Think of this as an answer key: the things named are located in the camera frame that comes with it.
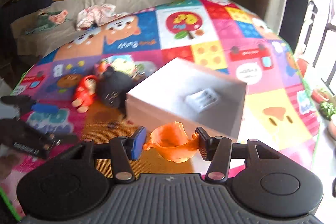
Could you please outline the grey sofa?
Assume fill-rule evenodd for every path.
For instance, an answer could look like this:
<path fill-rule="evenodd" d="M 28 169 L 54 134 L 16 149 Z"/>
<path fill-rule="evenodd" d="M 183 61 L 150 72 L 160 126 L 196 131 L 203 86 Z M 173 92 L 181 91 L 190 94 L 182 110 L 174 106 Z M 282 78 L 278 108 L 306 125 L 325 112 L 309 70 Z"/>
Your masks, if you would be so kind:
<path fill-rule="evenodd" d="M 64 0 L 52 3 L 49 7 L 31 12 L 11 24 L 11 30 L 20 56 L 44 57 L 63 44 L 80 36 L 83 32 L 76 30 L 78 13 L 94 5 L 111 4 L 116 6 L 115 13 L 128 14 L 153 6 L 180 0 Z M 64 18 L 61 24 L 49 30 L 34 32 L 38 16 L 47 13 L 60 14 Z"/>

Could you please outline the blue white tissue pack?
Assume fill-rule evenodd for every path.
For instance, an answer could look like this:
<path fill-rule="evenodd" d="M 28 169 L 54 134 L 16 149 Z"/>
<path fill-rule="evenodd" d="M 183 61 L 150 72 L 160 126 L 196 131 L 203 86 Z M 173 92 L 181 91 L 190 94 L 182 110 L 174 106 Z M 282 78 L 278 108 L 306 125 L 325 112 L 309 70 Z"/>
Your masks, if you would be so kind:
<path fill-rule="evenodd" d="M 134 61 L 131 55 L 109 56 L 102 59 L 101 62 L 137 81 L 149 77 L 157 70 L 157 66 L 153 62 Z"/>

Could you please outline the white battery charger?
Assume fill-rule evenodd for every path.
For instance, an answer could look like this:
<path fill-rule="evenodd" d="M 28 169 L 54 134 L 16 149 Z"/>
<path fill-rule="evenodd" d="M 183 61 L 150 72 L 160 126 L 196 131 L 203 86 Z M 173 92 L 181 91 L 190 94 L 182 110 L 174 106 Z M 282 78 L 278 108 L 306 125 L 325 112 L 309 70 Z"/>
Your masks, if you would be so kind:
<path fill-rule="evenodd" d="M 203 89 L 197 93 L 187 95 L 185 103 L 197 113 L 201 113 L 215 106 L 219 102 L 219 97 L 211 88 Z"/>

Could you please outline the red plant pot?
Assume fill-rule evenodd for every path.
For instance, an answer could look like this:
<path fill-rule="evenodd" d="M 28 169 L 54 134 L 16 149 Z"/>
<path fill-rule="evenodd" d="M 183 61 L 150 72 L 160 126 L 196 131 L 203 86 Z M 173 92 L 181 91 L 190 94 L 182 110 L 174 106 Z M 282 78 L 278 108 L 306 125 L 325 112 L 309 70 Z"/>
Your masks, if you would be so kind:
<path fill-rule="evenodd" d="M 310 64 L 303 58 L 298 57 L 296 61 L 299 71 L 302 75 L 302 77 L 305 77 L 307 69 L 310 67 Z"/>

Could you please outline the orange plastic cup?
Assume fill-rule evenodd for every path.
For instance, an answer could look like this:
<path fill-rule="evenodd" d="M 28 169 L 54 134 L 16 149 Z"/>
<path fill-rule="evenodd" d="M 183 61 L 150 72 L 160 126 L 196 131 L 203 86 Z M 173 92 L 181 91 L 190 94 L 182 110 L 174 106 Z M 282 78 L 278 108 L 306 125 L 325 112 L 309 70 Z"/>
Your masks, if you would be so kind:
<path fill-rule="evenodd" d="M 199 134 L 189 138 L 182 123 L 172 122 L 157 127 L 150 134 L 143 150 L 154 148 L 165 160 L 175 163 L 188 161 L 199 148 Z"/>

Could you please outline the red hooded doll figure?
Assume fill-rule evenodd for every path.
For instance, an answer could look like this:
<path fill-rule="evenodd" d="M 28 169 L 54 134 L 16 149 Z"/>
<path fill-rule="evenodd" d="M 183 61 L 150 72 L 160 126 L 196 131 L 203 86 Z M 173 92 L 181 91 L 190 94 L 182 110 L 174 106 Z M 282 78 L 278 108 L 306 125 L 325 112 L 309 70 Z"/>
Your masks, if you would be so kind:
<path fill-rule="evenodd" d="M 96 96 L 97 83 L 98 78 L 95 75 L 88 75 L 80 80 L 71 103 L 77 112 L 85 113 L 88 111 L 89 106 L 93 104 Z"/>

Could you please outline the black plush toy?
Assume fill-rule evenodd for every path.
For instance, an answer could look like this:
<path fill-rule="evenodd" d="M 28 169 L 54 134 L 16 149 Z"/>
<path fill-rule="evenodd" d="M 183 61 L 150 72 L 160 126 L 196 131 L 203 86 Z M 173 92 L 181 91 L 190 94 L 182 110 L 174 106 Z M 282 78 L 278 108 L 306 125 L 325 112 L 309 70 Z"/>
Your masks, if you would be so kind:
<path fill-rule="evenodd" d="M 131 77 L 108 67 L 98 82 L 96 94 L 102 103 L 126 115 L 126 94 L 135 87 Z"/>

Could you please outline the white cardboard box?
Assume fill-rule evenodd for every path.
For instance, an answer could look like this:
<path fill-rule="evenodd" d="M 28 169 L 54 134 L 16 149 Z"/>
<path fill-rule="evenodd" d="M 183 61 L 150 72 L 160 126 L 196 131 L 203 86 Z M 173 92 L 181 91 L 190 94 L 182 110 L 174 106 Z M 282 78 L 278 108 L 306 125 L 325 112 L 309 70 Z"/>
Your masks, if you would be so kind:
<path fill-rule="evenodd" d="M 232 76 L 176 58 L 127 93 L 126 114 L 149 131 L 176 121 L 188 135 L 201 126 L 236 141 L 246 90 Z"/>

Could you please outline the crumpled pink white cloth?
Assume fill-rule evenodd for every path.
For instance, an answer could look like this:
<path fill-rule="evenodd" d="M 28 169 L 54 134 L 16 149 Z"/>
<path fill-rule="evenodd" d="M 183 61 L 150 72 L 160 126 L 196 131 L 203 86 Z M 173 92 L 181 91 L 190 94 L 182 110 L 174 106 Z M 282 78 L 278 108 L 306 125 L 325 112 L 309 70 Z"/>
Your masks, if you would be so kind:
<path fill-rule="evenodd" d="M 128 15 L 127 12 L 116 13 L 116 6 L 104 3 L 102 5 L 93 5 L 81 10 L 76 19 L 76 30 L 88 30 L 94 26 L 100 27 L 115 19 Z"/>

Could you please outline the colourful cartoon play mat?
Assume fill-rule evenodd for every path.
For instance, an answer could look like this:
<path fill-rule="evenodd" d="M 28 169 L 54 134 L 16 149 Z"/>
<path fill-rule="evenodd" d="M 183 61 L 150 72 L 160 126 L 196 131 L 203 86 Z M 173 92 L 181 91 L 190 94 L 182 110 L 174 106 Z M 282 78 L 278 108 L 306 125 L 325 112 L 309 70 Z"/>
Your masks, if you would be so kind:
<path fill-rule="evenodd" d="M 318 223 L 317 110 L 289 45 L 228 0 L 127 12 L 1 104 L 1 223 Z"/>

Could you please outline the small pink cloth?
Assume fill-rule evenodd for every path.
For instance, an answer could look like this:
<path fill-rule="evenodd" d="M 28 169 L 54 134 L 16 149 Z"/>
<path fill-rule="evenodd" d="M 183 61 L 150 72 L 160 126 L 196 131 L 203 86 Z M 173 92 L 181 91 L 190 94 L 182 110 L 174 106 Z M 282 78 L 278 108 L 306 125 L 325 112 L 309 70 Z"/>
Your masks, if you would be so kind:
<path fill-rule="evenodd" d="M 68 15 L 67 10 L 62 10 L 58 14 L 55 15 L 50 15 L 49 16 L 49 21 L 51 21 L 54 24 L 62 24 L 66 21 Z"/>

